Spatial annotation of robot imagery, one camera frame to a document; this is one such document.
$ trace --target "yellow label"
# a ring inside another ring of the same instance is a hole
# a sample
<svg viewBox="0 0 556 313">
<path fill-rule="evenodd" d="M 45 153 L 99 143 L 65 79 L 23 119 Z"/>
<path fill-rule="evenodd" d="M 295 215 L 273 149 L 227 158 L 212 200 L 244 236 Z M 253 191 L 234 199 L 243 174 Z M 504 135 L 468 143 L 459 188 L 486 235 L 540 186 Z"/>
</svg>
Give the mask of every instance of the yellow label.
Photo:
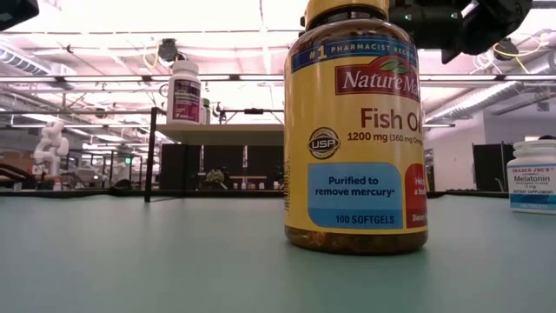
<svg viewBox="0 0 556 313">
<path fill-rule="evenodd" d="M 344 234 L 427 229 L 413 45 L 345 37 L 286 61 L 286 225 Z"/>
</svg>

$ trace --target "bottle cap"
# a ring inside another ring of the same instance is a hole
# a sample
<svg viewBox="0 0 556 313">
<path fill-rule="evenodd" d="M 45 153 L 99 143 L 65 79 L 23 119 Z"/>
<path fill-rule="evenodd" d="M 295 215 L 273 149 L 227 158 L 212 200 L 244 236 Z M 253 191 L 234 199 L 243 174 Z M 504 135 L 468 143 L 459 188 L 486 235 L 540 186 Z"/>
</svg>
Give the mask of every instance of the bottle cap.
<svg viewBox="0 0 556 313">
<path fill-rule="evenodd" d="M 305 24 L 310 25 L 322 13 L 349 5 L 372 6 L 388 16 L 389 4 L 389 0 L 309 0 L 305 9 Z"/>
<path fill-rule="evenodd" d="M 532 140 L 527 142 L 514 143 L 513 148 L 520 149 L 533 149 L 533 148 L 556 148 L 556 140 Z"/>
<path fill-rule="evenodd" d="M 178 71 L 188 71 L 197 75 L 199 74 L 199 65 L 187 60 L 175 61 L 174 65 L 172 65 L 172 71 L 174 73 L 177 73 Z"/>
</svg>

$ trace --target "shelf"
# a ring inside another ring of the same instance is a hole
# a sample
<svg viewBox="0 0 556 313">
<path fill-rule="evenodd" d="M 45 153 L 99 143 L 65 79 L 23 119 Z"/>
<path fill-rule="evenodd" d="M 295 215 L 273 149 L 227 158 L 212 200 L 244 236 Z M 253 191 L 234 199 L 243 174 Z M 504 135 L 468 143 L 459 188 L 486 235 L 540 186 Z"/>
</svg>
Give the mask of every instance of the shelf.
<svg viewBox="0 0 556 313">
<path fill-rule="evenodd" d="M 183 144 L 204 145 L 283 145 L 284 126 L 253 125 L 157 125 L 164 136 Z"/>
</svg>

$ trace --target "red label panel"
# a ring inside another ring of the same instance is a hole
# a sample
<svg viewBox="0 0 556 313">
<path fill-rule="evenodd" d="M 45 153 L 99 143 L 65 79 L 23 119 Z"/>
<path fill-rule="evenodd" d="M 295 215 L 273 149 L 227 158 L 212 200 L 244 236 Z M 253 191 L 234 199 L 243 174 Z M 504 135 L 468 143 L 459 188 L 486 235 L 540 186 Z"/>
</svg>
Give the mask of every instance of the red label panel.
<svg viewBox="0 0 556 313">
<path fill-rule="evenodd" d="M 412 164 L 406 171 L 407 227 L 427 226 L 427 186 L 423 164 Z"/>
</svg>

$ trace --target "nature made fish oil bottle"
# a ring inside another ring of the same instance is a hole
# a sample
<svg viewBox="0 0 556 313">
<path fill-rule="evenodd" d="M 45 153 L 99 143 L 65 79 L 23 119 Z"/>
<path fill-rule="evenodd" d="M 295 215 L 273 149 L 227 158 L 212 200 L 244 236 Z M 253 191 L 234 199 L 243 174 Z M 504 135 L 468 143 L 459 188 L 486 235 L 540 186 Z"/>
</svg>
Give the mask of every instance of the nature made fish oil bottle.
<svg viewBox="0 0 556 313">
<path fill-rule="evenodd" d="M 427 240 L 417 52 L 387 0 L 309 0 L 285 66 L 286 236 L 347 254 Z"/>
</svg>

